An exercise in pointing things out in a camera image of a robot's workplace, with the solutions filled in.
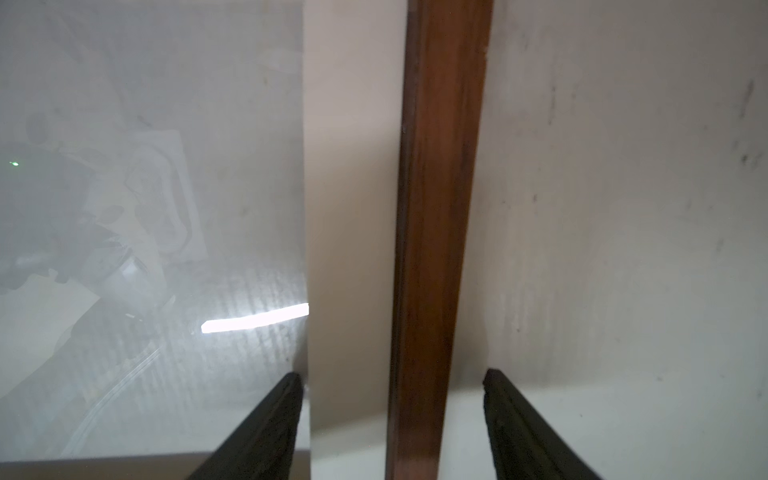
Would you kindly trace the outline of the white passe-partout mat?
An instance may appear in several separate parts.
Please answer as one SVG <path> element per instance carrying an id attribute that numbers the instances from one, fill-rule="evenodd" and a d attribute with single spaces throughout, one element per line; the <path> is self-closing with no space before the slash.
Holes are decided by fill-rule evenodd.
<path id="1" fill-rule="evenodd" d="M 381 479 L 408 5 L 304 7 L 311 475 Z"/>

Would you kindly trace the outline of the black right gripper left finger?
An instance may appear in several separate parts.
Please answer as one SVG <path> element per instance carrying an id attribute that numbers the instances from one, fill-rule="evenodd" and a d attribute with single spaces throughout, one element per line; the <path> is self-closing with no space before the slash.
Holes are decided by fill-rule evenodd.
<path id="1" fill-rule="evenodd" d="M 189 480 L 287 479 L 302 410 L 303 383 L 286 374 Z"/>

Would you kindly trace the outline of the brown wooden picture frame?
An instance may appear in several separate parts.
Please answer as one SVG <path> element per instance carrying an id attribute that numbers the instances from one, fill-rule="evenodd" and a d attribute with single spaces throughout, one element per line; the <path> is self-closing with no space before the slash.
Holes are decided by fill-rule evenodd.
<path id="1" fill-rule="evenodd" d="M 385 475 L 438 475 L 493 5 L 407 9 Z"/>

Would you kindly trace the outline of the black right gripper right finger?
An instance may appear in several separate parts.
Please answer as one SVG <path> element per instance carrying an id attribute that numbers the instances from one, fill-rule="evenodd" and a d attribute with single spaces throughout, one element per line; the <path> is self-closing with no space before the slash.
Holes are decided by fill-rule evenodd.
<path id="1" fill-rule="evenodd" d="M 483 379 L 483 408 L 498 480 L 599 480 L 498 369 Z"/>

